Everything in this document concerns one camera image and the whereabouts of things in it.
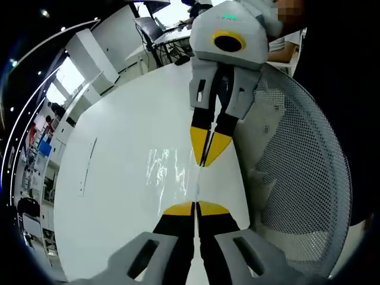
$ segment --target white mesh chair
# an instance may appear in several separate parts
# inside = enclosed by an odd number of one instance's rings
[[[266,64],[255,103],[234,134],[251,229],[289,265],[327,277],[349,228],[349,168],[313,98]]]

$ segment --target robotic arm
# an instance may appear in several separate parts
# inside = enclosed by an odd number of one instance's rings
[[[200,166],[209,166],[231,142],[238,120],[254,102],[268,59],[267,35],[278,36],[281,29],[276,12],[262,0],[226,1],[195,19],[189,93],[191,140]],[[222,108],[211,134],[217,96]]]

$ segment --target window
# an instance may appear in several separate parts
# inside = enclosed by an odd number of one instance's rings
[[[198,2],[209,2],[210,0],[198,0]],[[224,1],[228,0],[211,0],[211,3],[216,6]],[[137,11],[140,17],[150,17],[147,7],[144,3],[135,3]],[[190,6],[187,6],[181,2],[181,0],[170,0],[170,5],[161,9],[153,14],[154,18],[158,18],[160,22],[165,26],[172,26],[177,24],[180,20],[187,20],[189,18]]]
[[[64,60],[61,68],[57,71],[56,78],[70,95],[73,95],[74,91],[84,82],[84,77],[69,57]]]
[[[66,101],[65,96],[57,89],[54,83],[50,84],[49,89],[46,92],[47,99],[52,103],[63,105]]]

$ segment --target led light strip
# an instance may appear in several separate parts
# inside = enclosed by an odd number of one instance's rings
[[[9,205],[12,206],[12,184],[13,184],[13,177],[15,176],[14,174],[14,168],[16,166],[16,160],[17,160],[17,155],[19,154],[19,150],[20,150],[20,147],[21,147],[21,143],[23,142],[23,138],[24,138],[24,135],[26,133],[26,131],[28,130],[28,127],[30,126],[30,123],[31,123],[31,120],[33,120],[33,117],[35,116],[35,114],[37,113],[39,107],[41,106],[41,104],[45,101],[46,97],[44,99],[42,99],[42,101],[38,104],[36,110],[34,110],[34,113],[32,114],[32,116],[30,117],[30,120],[28,122],[28,124],[26,125],[25,127],[25,130],[22,134],[22,136],[20,137],[20,142],[18,143],[18,147],[16,149],[16,154],[14,156],[14,160],[13,160],[13,167],[12,167],[12,172],[11,172],[11,188],[10,188],[10,192],[9,192]]]
[[[77,24],[77,25],[75,25],[75,26],[72,26],[72,27],[70,27],[70,28],[65,29],[64,31],[60,31],[60,32],[54,34],[53,36],[48,37],[46,40],[40,42],[38,45],[36,45],[34,48],[32,48],[30,51],[28,51],[28,52],[27,52],[27,53],[26,53],[26,54],[25,54],[25,55],[24,55],[19,61],[17,61],[17,65],[15,66],[15,68],[13,68],[13,69],[11,70],[10,73],[12,73],[13,70],[15,70],[16,67],[19,66],[19,64],[20,64],[23,60],[25,60],[25,59],[26,59],[31,53],[33,53],[36,49],[38,49],[39,47],[41,47],[42,45],[44,45],[44,44],[47,43],[48,41],[54,39],[54,38],[57,37],[57,36],[60,36],[60,35],[63,34],[63,33],[68,32],[68,31],[70,31],[70,30],[72,30],[72,29],[75,29],[75,28],[78,28],[78,27],[81,27],[81,26],[84,26],[84,25],[88,25],[88,24],[91,24],[91,23],[95,23],[95,24],[91,27],[91,29],[93,29],[93,28],[94,28],[94,27],[95,27],[100,21],[101,21],[101,19],[97,19],[97,20],[92,20],[92,21],[88,21],[88,22],[81,23],[81,24]],[[2,122],[2,124],[3,124],[4,129],[5,129],[5,125],[4,125],[4,113],[3,113],[3,110],[2,110],[2,106],[0,106],[0,115],[1,115],[1,122]]]
[[[27,58],[32,52],[34,52],[34,51],[35,51],[36,49],[38,49],[40,46],[44,45],[45,43],[47,43],[48,41],[54,39],[55,37],[58,37],[58,36],[60,36],[61,34],[66,33],[66,32],[68,32],[68,31],[70,31],[70,30],[72,30],[72,29],[75,29],[75,28],[78,28],[78,27],[81,27],[81,26],[84,26],[84,25],[88,25],[88,24],[91,24],[91,23],[98,23],[98,22],[100,22],[100,20],[92,20],[92,21],[88,21],[88,22],[81,23],[81,24],[77,24],[77,25],[75,25],[75,26],[72,26],[72,27],[70,27],[70,28],[65,29],[64,31],[60,31],[60,32],[54,34],[53,36],[48,37],[46,40],[44,40],[43,42],[40,42],[38,45],[36,45],[34,48],[32,48],[30,51],[28,51],[28,52],[26,53],[26,55],[24,55],[19,61],[17,61],[17,65],[19,65],[20,63],[22,63],[22,61],[23,61],[24,59],[26,59],[26,58]]]
[[[3,159],[3,163],[1,164],[1,188],[2,188],[2,175],[3,175],[3,172],[4,172],[4,161],[7,157],[7,152],[8,152],[8,147],[10,146],[10,142],[12,140],[12,135],[14,133],[14,130],[16,129],[16,125],[18,123],[18,121],[20,120],[21,116],[23,115],[26,107],[28,106],[28,104],[30,103],[30,101],[33,99],[33,97],[37,94],[37,92],[41,89],[41,87],[47,82],[47,80],[53,76],[59,69],[60,69],[61,66],[58,66],[52,73],[50,73],[43,81],[42,83],[37,87],[36,91],[33,92],[33,94],[30,96],[29,100],[26,102],[25,106],[23,107],[23,109],[21,110],[19,116],[17,117],[16,119],[16,122],[14,123],[14,126],[12,128],[12,131],[9,135],[9,139],[7,141],[7,145],[5,146],[5,151],[4,151],[4,159]]]

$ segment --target white shirt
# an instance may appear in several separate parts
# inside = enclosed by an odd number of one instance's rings
[[[273,42],[269,43],[269,52],[275,52],[277,50],[282,50],[285,48],[285,42],[294,43],[299,45],[301,38],[301,31],[296,31],[293,34],[288,34],[287,36],[281,37]]]

